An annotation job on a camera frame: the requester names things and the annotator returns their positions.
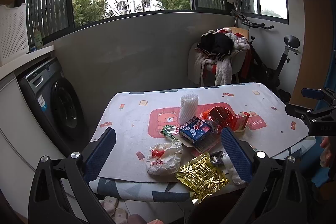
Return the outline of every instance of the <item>gold packaging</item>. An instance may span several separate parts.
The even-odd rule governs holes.
[[[210,162],[210,155],[204,152],[180,167],[176,178],[189,187],[194,205],[229,183],[224,173]]]

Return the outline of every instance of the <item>hand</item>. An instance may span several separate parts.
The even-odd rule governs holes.
[[[332,152],[330,151],[330,140],[329,137],[326,136],[323,138],[321,144],[320,144],[321,148],[324,148],[324,151],[322,152],[321,158],[324,156],[325,158],[325,167],[329,167],[330,165],[330,160],[332,158]]]

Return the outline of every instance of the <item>white plastic basket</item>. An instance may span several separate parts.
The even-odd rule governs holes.
[[[0,66],[29,52],[26,4],[17,8],[0,6]]]

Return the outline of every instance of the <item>cartoon bear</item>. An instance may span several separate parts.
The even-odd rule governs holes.
[[[161,132],[163,127],[167,124],[172,126],[179,126],[177,122],[177,116],[175,112],[168,112],[168,113],[159,113],[157,115],[157,128],[156,131]]]

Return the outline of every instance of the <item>metal screw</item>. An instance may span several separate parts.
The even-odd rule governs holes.
[[[42,158],[41,158],[41,162],[46,162],[48,160],[48,157],[47,156],[43,156]]]
[[[80,155],[79,152],[73,152],[73,153],[71,154],[71,158],[73,158],[73,159],[78,158],[79,155]]]
[[[288,160],[289,160],[290,162],[295,162],[295,158],[294,158],[293,156],[289,156],[289,157],[288,157]]]
[[[266,154],[265,154],[263,151],[258,151],[258,152],[257,152],[257,157],[263,159],[263,158],[266,157]]]

